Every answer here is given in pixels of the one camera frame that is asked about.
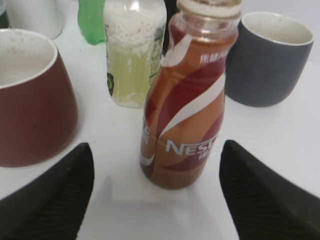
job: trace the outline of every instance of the white tabletop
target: white tabletop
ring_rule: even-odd
[[[233,139],[285,178],[320,196],[320,65],[308,62],[283,103],[253,108],[226,98],[217,144],[199,180],[167,191],[139,167],[142,109],[115,105],[106,85],[105,45],[91,46],[77,25],[77,3],[59,1],[65,17],[57,44],[77,94],[78,133],[47,162],[0,168],[0,199],[55,164],[81,142],[91,146],[95,184],[79,240],[237,240],[218,178],[225,140]]]

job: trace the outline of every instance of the bottle neck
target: bottle neck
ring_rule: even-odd
[[[189,29],[200,31],[203,35],[232,32],[236,27],[234,19],[201,16],[186,10],[181,10],[180,14]]]

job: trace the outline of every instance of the nescafe bottle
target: nescafe bottle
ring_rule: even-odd
[[[140,164],[166,189],[202,173],[224,118],[226,57],[241,0],[178,0],[169,49],[144,108]]]

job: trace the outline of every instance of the brown mug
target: brown mug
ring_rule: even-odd
[[[78,107],[56,45],[46,36],[0,29],[0,166],[58,154],[71,141]]]

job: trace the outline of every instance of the gray mug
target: gray mug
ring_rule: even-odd
[[[239,37],[227,57],[226,94],[252,107],[268,107],[294,90],[314,36],[296,20],[271,12],[243,16]]]

